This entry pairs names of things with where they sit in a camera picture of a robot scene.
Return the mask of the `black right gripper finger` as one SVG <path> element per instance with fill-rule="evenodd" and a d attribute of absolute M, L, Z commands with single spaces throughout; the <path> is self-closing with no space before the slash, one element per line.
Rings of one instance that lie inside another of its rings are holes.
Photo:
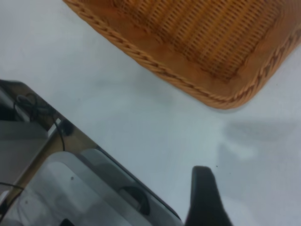
<path fill-rule="evenodd" d="M 192 169 L 190 209 L 186 226 L 231 226 L 213 172 L 209 167 Z"/>

